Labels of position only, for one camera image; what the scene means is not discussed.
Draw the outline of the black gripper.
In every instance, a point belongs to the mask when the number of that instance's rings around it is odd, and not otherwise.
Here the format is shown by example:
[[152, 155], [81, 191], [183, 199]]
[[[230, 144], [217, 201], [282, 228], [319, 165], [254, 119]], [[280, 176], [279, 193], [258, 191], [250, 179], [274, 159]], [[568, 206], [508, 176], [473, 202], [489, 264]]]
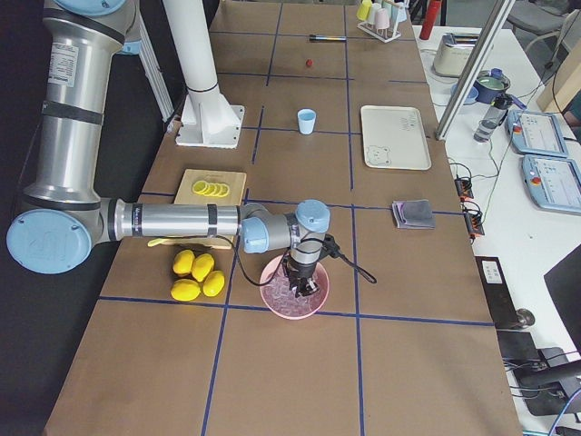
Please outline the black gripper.
[[287, 258], [283, 264], [285, 276], [289, 278], [290, 290], [295, 298], [313, 295], [320, 289], [312, 280], [316, 263], [298, 263], [293, 258]]

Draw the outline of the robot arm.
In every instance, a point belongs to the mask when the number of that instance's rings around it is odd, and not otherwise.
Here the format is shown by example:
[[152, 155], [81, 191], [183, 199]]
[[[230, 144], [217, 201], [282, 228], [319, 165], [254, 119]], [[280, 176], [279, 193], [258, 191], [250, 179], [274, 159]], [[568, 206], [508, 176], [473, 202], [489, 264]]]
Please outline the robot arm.
[[99, 243], [126, 237], [238, 236], [246, 253], [283, 250], [290, 292], [309, 296], [325, 255], [330, 210], [307, 200], [293, 213], [256, 203], [187, 205], [126, 203], [94, 190], [113, 56], [140, 27], [135, 1], [48, 1], [44, 25], [53, 44], [42, 109], [35, 181], [6, 235], [8, 251], [27, 270], [57, 274], [81, 264]]

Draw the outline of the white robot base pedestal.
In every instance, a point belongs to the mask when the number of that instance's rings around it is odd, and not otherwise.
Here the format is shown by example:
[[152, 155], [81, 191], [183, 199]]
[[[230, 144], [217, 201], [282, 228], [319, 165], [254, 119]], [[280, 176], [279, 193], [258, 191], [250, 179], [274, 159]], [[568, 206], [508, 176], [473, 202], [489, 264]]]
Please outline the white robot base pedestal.
[[187, 90], [176, 143], [189, 147], [234, 149], [245, 108], [222, 94], [201, 1], [163, 3]]

